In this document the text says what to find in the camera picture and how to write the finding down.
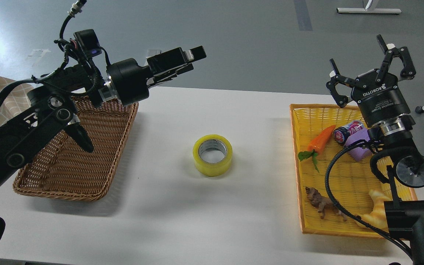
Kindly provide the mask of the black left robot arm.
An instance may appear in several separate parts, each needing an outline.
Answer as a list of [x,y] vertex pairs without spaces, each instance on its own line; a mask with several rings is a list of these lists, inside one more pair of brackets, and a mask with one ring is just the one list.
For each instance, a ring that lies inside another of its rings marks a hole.
[[63,52],[56,70],[37,78],[12,82],[0,92],[0,108],[10,93],[22,84],[39,84],[27,93],[30,107],[0,126],[0,186],[16,170],[31,163],[35,156],[60,131],[64,131],[85,152],[94,151],[93,143],[82,127],[75,97],[88,97],[95,108],[117,100],[123,106],[149,97],[149,89],[194,69],[193,63],[206,58],[203,46],[183,50],[177,47],[148,57],[140,66],[133,59],[112,64],[105,54],[107,78],[103,78],[93,57],[106,52],[92,29],[74,33],[66,40],[69,21],[81,13],[85,0],[76,1],[64,20],[59,38],[54,40]]

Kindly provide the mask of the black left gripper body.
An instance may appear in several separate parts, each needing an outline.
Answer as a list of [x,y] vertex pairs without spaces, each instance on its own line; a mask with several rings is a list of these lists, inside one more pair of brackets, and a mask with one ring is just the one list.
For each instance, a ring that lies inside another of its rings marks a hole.
[[194,69],[194,49],[173,50],[150,56],[140,66],[125,59],[107,67],[106,100],[116,99],[127,106],[149,97],[149,89]]

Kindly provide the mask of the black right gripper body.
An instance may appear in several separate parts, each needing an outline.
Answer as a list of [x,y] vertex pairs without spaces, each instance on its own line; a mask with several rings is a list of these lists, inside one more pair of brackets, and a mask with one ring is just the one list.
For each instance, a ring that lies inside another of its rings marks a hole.
[[367,127],[373,127],[387,119],[409,114],[407,105],[398,86],[399,79],[388,73],[381,84],[376,83],[377,70],[359,75],[359,86],[351,92],[351,98],[358,104]]

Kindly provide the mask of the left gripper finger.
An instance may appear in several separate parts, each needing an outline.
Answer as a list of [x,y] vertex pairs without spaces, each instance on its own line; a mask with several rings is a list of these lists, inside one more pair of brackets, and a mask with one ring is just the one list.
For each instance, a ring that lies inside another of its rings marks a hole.
[[199,61],[207,57],[205,48],[198,46],[185,51],[187,61]]

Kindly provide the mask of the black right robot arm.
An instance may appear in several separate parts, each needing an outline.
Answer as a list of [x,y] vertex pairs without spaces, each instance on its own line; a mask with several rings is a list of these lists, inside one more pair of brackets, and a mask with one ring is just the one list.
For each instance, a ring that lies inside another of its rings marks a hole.
[[[414,265],[424,265],[424,200],[402,201],[395,186],[399,182],[410,188],[424,187],[424,156],[411,134],[415,121],[398,86],[399,80],[413,79],[416,70],[407,47],[386,44],[381,35],[377,35],[377,41],[384,53],[381,66],[355,79],[341,75],[330,60],[333,71],[327,89],[341,108],[352,100],[357,103],[370,139],[358,140],[335,155],[325,173],[325,189],[337,209],[403,250]],[[350,213],[331,191],[333,165],[358,147],[374,153],[370,160],[372,174],[390,185],[392,200],[384,202],[387,232]]]

